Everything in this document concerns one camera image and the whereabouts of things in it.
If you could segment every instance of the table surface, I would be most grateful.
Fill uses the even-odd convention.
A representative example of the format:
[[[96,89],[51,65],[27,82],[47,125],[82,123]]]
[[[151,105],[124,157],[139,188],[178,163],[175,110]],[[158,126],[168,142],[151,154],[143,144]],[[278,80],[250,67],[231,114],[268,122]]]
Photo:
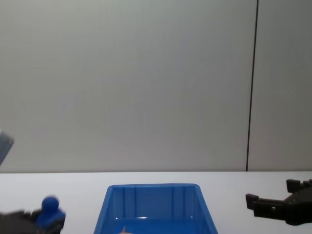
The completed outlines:
[[[105,197],[113,184],[196,183],[201,187],[219,234],[310,234],[312,223],[290,226],[254,217],[245,194],[284,199],[286,179],[307,180],[312,172],[160,172],[0,174],[0,209],[34,210],[47,195],[56,195],[66,211],[62,234],[92,234]]]

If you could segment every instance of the gray wall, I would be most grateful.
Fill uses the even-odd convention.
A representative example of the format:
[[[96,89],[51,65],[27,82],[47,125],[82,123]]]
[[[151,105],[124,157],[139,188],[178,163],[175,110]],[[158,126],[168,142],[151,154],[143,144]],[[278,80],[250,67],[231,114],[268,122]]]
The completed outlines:
[[[310,0],[260,0],[250,170],[312,169]],[[256,0],[0,1],[1,172],[246,169]]]

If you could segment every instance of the blue plastic bin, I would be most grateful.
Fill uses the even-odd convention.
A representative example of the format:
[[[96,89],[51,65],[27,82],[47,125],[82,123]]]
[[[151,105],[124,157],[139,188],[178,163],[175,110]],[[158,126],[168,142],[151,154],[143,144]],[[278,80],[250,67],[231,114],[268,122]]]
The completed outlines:
[[[113,185],[94,234],[217,234],[196,184]]]

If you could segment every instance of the gray object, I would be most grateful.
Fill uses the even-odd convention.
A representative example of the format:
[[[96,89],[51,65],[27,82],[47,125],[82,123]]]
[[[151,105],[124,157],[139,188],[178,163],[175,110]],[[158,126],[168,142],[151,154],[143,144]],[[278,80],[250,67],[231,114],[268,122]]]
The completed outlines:
[[[0,165],[9,153],[14,140],[0,129]]]

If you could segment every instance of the black vertical line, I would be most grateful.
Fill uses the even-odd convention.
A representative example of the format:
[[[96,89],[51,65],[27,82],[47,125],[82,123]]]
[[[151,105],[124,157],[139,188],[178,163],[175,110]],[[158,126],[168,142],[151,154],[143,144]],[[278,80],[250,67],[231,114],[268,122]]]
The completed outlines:
[[[255,57],[255,44],[256,44],[256,40],[257,40],[258,9],[259,9],[259,0],[257,0],[257,7],[256,7],[256,14],[255,14],[255,27],[254,27],[253,71],[252,71],[252,86],[251,86],[251,89],[250,89],[250,103],[249,103],[249,122],[248,122],[246,172],[248,171],[248,159],[249,159],[249,138],[250,138],[250,122],[251,122],[251,116],[252,116],[252,100],[253,100],[253,87],[254,87],[254,57]]]

